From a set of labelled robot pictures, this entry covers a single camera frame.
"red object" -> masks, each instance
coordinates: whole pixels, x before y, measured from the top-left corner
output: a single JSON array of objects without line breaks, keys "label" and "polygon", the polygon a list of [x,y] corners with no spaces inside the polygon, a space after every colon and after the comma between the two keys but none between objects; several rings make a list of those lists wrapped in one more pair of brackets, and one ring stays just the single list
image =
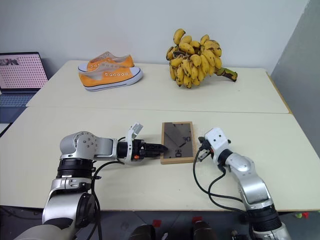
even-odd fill
[{"label": "red object", "polygon": [[193,223],[193,224],[196,223],[196,222],[198,222],[198,221],[202,221],[202,216],[194,216],[194,217],[192,218],[192,223]]},{"label": "red object", "polygon": [[302,216],[303,216],[305,219],[309,218],[309,212],[307,212],[307,211],[303,212],[303,213],[302,213]]},{"label": "red object", "polygon": [[159,228],[161,226],[161,220],[153,220],[152,226]]}]

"laptop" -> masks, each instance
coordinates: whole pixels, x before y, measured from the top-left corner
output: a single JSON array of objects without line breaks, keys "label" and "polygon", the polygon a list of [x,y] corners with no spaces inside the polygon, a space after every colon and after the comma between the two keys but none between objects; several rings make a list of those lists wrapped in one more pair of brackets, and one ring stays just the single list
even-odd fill
[{"label": "laptop", "polygon": [[38,52],[0,53],[0,123],[13,123],[47,81]]}]

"banana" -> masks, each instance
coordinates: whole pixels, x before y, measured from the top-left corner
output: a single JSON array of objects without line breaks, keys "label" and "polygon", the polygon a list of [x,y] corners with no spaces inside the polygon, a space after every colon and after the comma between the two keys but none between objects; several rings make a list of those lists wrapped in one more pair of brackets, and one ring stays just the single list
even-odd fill
[{"label": "banana", "polygon": [[209,64],[214,67],[215,66],[215,55],[212,51],[210,50],[204,50],[203,53],[202,53],[206,59],[208,60]]},{"label": "banana", "polygon": [[191,68],[190,68],[189,60],[187,58],[183,59],[181,66],[182,66],[182,69],[184,71],[184,74],[187,75],[190,78],[191,77]]},{"label": "banana", "polygon": [[200,42],[198,42],[198,41],[192,40],[189,44],[193,48],[200,48]]},{"label": "banana", "polygon": [[175,46],[172,46],[169,48],[169,50],[166,52],[165,58],[169,61],[174,58],[174,51],[176,51],[177,48]]},{"label": "banana", "polygon": [[205,78],[205,74],[204,72],[202,71],[202,68],[201,66],[198,67],[198,79],[200,82],[202,82]]},{"label": "banana", "polygon": [[214,62],[217,69],[220,69],[222,67],[222,61],[220,57],[214,56]]},{"label": "banana", "polygon": [[184,36],[184,37],[181,39],[180,43],[190,44],[191,41],[192,41],[192,37],[191,37],[190,35],[187,35],[187,36]]},{"label": "banana", "polygon": [[175,71],[174,69],[172,68],[172,66],[170,66],[170,76],[172,78],[172,80],[176,80],[176,74],[175,74]]},{"label": "banana", "polygon": [[173,52],[173,58],[174,58],[174,59],[177,58],[179,55],[186,56],[187,53],[184,52],[184,51],[174,51],[174,52]]},{"label": "banana", "polygon": [[194,48],[189,43],[186,43],[186,42],[180,42],[179,49],[181,49],[182,51],[188,54],[195,54]]},{"label": "banana", "polygon": [[190,57],[190,60],[192,61],[192,63],[196,66],[199,67],[201,64],[201,57],[198,54],[193,54]]},{"label": "banana", "polygon": [[198,68],[191,62],[190,63],[191,68],[191,78],[196,79],[198,77]]},{"label": "banana", "polygon": [[222,55],[222,49],[221,49],[220,47],[214,48],[214,49],[213,49],[213,53],[214,53],[217,57],[221,57],[221,55]]},{"label": "banana", "polygon": [[217,44],[215,41],[212,41],[212,40],[208,40],[206,41],[204,44],[204,49],[218,49],[220,48],[219,44]]},{"label": "banana", "polygon": [[201,44],[201,45],[205,44],[205,42],[206,42],[207,40],[209,40],[209,39],[210,39],[210,38],[209,38],[209,35],[208,35],[208,34],[204,35],[204,36],[201,38],[201,40],[200,40],[200,44]]},{"label": "banana", "polygon": [[179,55],[177,58],[174,58],[174,59],[171,59],[170,60],[170,65],[173,67],[173,68],[176,68],[178,67],[181,63],[182,63],[182,60],[184,59],[184,56],[183,55]]},{"label": "banana", "polygon": [[183,84],[188,88],[190,89],[192,87],[192,82],[191,82],[191,77],[187,76],[187,75],[184,75],[183,77]]},{"label": "banana", "polygon": [[210,68],[209,68],[209,75],[212,76],[216,71],[216,68],[214,66],[211,66],[210,65]]},{"label": "banana", "polygon": [[191,79],[192,84],[199,86],[200,85],[200,80],[196,77],[195,79]]},{"label": "banana", "polygon": [[220,47],[220,44],[216,40],[210,39],[210,41],[216,43]]},{"label": "banana", "polygon": [[179,28],[177,31],[175,31],[174,35],[173,35],[173,42],[177,45],[179,45],[181,38],[183,35],[185,35],[185,30],[183,30],[182,28]]},{"label": "banana", "polygon": [[180,87],[182,84],[184,84],[184,76],[185,76],[184,70],[182,69],[181,65],[176,70],[175,76],[176,76],[175,78],[176,84],[178,84],[178,86]]},{"label": "banana", "polygon": [[202,72],[206,75],[209,72],[210,64],[207,58],[205,57],[205,55],[201,54],[200,57],[201,57],[201,69],[202,69]]}]

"orange part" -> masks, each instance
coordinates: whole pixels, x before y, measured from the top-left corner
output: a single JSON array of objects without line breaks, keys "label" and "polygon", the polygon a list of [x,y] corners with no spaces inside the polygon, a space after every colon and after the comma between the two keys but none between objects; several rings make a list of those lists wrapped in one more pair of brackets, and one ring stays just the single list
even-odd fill
[{"label": "orange part", "polygon": [[114,64],[114,65],[117,65],[119,68],[132,68],[134,67],[134,60],[132,59],[132,57],[129,55],[124,61],[122,62],[117,62],[117,61],[114,61],[112,58],[110,57],[107,57],[107,58],[104,58],[104,59],[101,59],[99,61],[96,61],[96,62],[89,62],[87,67],[86,67],[86,70],[88,72],[91,72],[93,70],[95,70],[101,63],[110,63],[110,64]]},{"label": "orange part", "polygon": [[93,87],[104,84],[114,84],[133,77],[130,68],[117,68],[114,71],[104,71],[101,73],[101,79],[93,79],[79,73],[80,80],[85,87]]}]

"shoe pair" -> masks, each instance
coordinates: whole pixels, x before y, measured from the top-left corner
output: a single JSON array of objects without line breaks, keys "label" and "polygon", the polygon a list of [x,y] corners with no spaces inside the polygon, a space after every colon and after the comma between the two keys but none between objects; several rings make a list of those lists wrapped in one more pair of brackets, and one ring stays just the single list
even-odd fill
[{"label": "shoe pair", "polygon": [[132,85],[143,77],[130,55],[116,57],[108,51],[80,64],[78,72],[84,88],[90,92]]}]

